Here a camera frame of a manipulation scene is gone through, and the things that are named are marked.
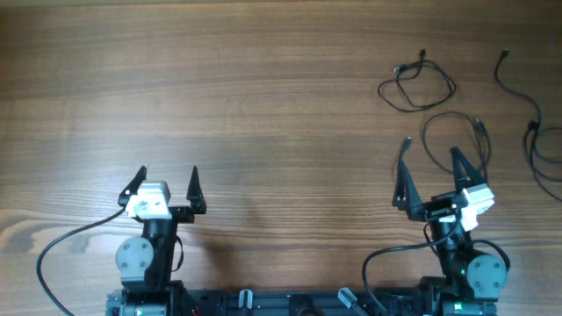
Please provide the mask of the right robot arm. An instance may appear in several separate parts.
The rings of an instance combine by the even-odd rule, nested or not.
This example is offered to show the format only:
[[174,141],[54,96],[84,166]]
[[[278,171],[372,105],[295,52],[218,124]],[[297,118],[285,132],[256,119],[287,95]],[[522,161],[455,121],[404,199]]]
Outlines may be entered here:
[[[395,312],[411,315],[495,315],[507,281],[510,260],[491,241],[474,240],[478,216],[494,205],[485,176],[459,148],[450,150],[455,190],[423,202],[406,163],[399,158],[393,206],[407,218],[424,222],[430,232],[421,248],[435,251],[441,276],[424,276],[404,294],[394,294]],[[413,305],[409,312],[406,303]]]

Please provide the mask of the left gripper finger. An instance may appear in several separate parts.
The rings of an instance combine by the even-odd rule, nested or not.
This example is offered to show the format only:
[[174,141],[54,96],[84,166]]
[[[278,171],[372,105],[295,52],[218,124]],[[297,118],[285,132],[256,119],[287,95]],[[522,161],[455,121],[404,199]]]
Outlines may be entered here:
[[200,186],[198,168],[194,166],[186,193],[186,199],[190,203],[190,208],[194,214],[206,214],[206,201]]
[[136,195],[141,184],[147,178],[148,169],[146,166],[141,166],[131,182],[119,193],[118,205],[126,206],[131,196]]

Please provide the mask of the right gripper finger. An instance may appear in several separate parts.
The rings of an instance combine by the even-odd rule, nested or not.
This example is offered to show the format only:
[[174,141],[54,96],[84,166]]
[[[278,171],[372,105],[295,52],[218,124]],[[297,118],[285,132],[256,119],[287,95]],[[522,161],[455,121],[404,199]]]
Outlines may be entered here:
[[425,207],[414,185],[413,178],[402,160],[397,165],[397,180],[392,206],[407,214],[409,220],[425,220]]
[[452,147],[450,153],[456,191],[468,189],[486,182],[484,176],[470,164],[458,147]]

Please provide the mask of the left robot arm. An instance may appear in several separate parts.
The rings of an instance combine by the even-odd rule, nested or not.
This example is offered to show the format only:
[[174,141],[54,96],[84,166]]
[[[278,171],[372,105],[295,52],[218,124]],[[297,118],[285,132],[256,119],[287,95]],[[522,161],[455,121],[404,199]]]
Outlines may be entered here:
[[119,194],[118,205],[127,216],[142,224],[139,237],[129,238],[118,248],[115,262],[123,289],[109,296],[105,313],[125,315],[199,315],[199,307],[181,281],[171,274],[184,261],[173,263],[180,224],[192,224],[197,214],[206,213],[198,169],[193,168],[186,192],[187,205],[171,206],[169,186],[149,181],[148,168],[140,167],[133,180]]

